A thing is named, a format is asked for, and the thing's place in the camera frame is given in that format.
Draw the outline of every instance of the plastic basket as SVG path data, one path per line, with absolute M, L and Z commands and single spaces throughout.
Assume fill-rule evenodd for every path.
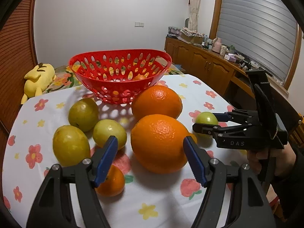
M 78 54 L 70 59 L 69 66 L 100 100 L 124 104 L 159 81 L 171 62 L 171 57 L 163 51 L 130 49 Z M 147 78 L 134 81 L 138 74 Z

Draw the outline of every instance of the human hand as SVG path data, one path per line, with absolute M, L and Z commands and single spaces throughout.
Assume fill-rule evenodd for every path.
M 276 157 L 275 176 L 284 178 L 288 176 L 294 166 L 296 155 L 292 150 L 289 143 L 285 146 L 285 149 L 271 149 L 271 157 Z M 250 168 L 255 174 L 259 174 L 262 166 L 259 160 L 268 158 L 268 149 L 265 148 L 262 151 L 247 151 L 247 159 L 249 161 Z

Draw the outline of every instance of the metal bolt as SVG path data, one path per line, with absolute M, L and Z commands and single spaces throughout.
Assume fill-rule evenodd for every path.
M 242 168 L 244 170 L 249 170 L 250 169 L 249 164 L 242 164 Z
M 218 160 L 217 158 L 212 158 L 212 159 L 210 160 L 210 163 L 211 163 L 211 164 L 218 164 L 218 163 L 219 163 L 219 160 Z
M 90 159 L 84 159 L 82 161 L 83 164 L 90 164 L 91 163 L 91 160 Z
M 52 170 L 58 170 L 59 167 L 60 167 L 59 164 L 54 164 L 54 165 L 52 166 Z

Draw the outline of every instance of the stuffed animal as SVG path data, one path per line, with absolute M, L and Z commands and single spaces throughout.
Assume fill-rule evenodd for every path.
M 42 94 L 48 86 L 56 79 L 55 70 L 50 64 L 40 63 L 29 71 L 24 79 L 24 95 L 21 99 L 23 105 L 28 98 L 36 97 Z

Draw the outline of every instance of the floral tablecloth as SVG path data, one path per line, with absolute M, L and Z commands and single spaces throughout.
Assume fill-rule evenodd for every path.
M 232 110 L 222 97 L 191 75 L 163 76 L 157 84 L 168 86 L 180 96 L 183 111 L 178 120 L 190 132 L 199 112 Z M 26 225 L 32 202 L 49 167 L 57 163 L 52 150 L 53 134 L 59 126 L 68 124 L 70 107 L 83 97 L 94 95 L 84 86 L 78 86 L 33 97 L 22 106 L 14 122 L 4 156 L 2 182 L 5 205 L 22 227 Z M 191 227 L 206 190 L 195 181 L 189 164 L 173 174 L 148 172 L 137 162 L 131 149 L 130 130 L 136 121 L 130 104 L 107 105 L 101 101 L 97 104 L 100 119 L 118 121 L 128 134 L 125 150 L 119 152 L 114 160 L 125 175 L 125 189 L 116 197 L 99 196 L 111 227 Z M 92 132 L 86 135 L 93 153 L 95 143 Z M 212 138 L 198 137 L 199 146 L 225 164 L 240 165 L 247 161 L 243 151 L 220 149 Z M 70 189 L 77 225 L 84 227 L 75 185 L 71 184 Z M 225 224 L 229 200 L 230 190 L 226 187 L 218 227 Z
M 167 70 L 165 75 L 183 74 L 178 68 L 171 64 L 170 68 Z M 55 69 L 56 79 L 53 83 L 43 92 L 50 93 L 57 90 L 62 90 L 70 87 L 77 87 L 82 85 L 77 77 L 73 74 L 69 66 L 61 66 Z

